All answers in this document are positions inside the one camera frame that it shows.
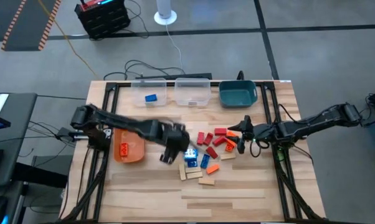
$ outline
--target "concrete floor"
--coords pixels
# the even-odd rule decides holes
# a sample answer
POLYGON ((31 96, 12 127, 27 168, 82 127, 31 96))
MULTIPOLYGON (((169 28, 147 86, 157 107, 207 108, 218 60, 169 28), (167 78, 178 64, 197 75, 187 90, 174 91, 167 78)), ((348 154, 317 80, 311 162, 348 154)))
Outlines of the concrete floor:
MULTIPOLYGON (((149 31, 164 31, 153 22, 154 1, 136 0, 149 31)), ((85 34, 74 14, 78 0, 63 1, 56 17, 66 34, 85 34)), ((267 27, 349 26, 375 24, 375 0, 260 1, 267 27)), ((127 7, 136 11, 133 2, 127 7)), ((170 30, 258 28, 251 0, 173 0, 178 20, 170 30)), ((143 32, 141 21, 129 27, 143 32)), ((60 35, 56 27, 51 35, 60 35)), ((301 116, 315 114, 335 103, 364 108, 364 97, 375 92, 375 29, 269 33, 278 74, 292 80, 301 116)), ((183 55, 186 73, 211 72, 214 79, 272 79, 260 33, 178 35, 173 37, 183 55)), ((142 60, 157 67, 178 67, 177 50, 169 37, 73 40, 76 51, 102 77, 123 71, 124 63, 142 60)), ((145 76, 158 75, 137 68, 145 76)), ((66 41, 48 41, 41 52, 0 50, 0 91, 85 97, 94 77, 73 55, 66 41)), ((39 98, 32 116, 56 127, 68 126, 83 101, 39 98)), ((21 154, 34 147, 39 156, 55 155, 61 144, 52 140, 24 142, 21 154)), ((333 128, 308 138, 327 217, 346 222, 375 223, 375 125, 370 128, 333 128)), ((68 148, 63 154, 72 154, 68 148)), ((23 158, 30 162, 31 157, 23 158)), ((47 208, 43 211, 58 211, 47 208)), ((56 215, 27 211, 24 223, 55 220, 56 215)))

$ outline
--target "wooden table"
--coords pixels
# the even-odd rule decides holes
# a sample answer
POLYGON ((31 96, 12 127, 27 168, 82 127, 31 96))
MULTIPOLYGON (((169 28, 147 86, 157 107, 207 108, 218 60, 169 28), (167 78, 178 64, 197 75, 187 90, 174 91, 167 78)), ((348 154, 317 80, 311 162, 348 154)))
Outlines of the wooden table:
MULTIPOLYGON (((292 83, 275 81, 275 88, 278 102, 283 104, 295 119, 299 119, 300 114, 292 83)), ((104 92, 105 82, 92 82, 87 103, 101 107, 104 92)), ((196 140, 199 131, 213 133, 214 128, 235 125, 245 114, 251 116, 253 124, 266 123, 259 89, 258 93, 258 102, 250 108, 224 109, 219 103, 218 87, 212 87, 212 98, 207 106, 183 107, 176 104, 173 87, 169 87, 166 106, 137 108, 133 105, 130 88, 123 87, 120 90, 116 113, 137 119, 169 117, 186 124, 191 139, 196 140)), ((268 93, 268 100, 273 112, 270 93, 268 93)), ((287 117, 285 113, 281 113, 281 116, 282 119, 287 117)), ((298 142, 297 146, 308 150, 305 141, 298 142)), ((223 144, 217 147, 216 151, 222 153, 224 148, 223 144)), ((236 159, 227 161, 211 159, 210 165, 218 163, 221 167, 211 175, 216 180, 215 186, 199 185, 197 179, 181 181, 178 165, 183 162, 182 155, 177 157, 174 164, 167 166, 159 161, 164 147, 152 142, 146 142, 145 158, 135 164, 115 162, 112 158, 112 150, 111 147, 100 222, 283 221, 270 149, 263 150, 260 157, 253 158, 246 145, 245 154, 236 153, 236 159)), ((69 200, 63 217, 75 206, 86 151, 87 141, 79 141, 70 169, 69 200)), ((325 212, 311 160, 295 151, 290 151, 290 155, 297 190, 309 206, 324 217, 325 212)), ((82 192, 85 191, 91 158, 92 152, 85 165, 82 192)), ((290 214, 293 216, 291 196, 288 190, 286 192, 290 214)), ((90 201, 88 217, 92 217, 94 201, 95 194, 90 201)))

